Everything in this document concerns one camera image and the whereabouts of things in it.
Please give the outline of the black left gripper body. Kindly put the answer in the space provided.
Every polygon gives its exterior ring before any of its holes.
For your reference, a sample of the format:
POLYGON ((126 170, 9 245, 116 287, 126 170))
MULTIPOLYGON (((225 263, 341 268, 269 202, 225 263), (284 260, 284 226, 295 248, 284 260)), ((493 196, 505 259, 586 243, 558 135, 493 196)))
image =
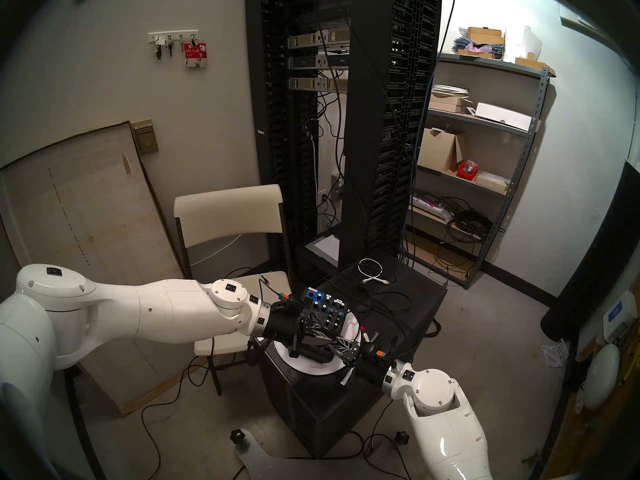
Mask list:
POLYGON ((295 296, 284 296, 273 303, 267 321, 267 339, 277 341, 289 350, 289 357, 300 355, 300 314, 303 302, 295 296))

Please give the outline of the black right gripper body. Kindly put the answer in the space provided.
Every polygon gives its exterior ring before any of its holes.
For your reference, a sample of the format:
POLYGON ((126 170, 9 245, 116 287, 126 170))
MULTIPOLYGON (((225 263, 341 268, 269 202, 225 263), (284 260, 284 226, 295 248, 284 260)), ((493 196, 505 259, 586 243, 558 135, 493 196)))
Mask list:
POLYGON ((392 378, 386 375, 390 368, 396 366, 396 360, 387 352, 382 351, 376 341, 363 341, 360 343, 358 357, 353 367, 347 367, 348 371, 340 384, 346 386, 352 375, 363 379, 375 387, 381 387, 384 382, 391 382, 392 378))

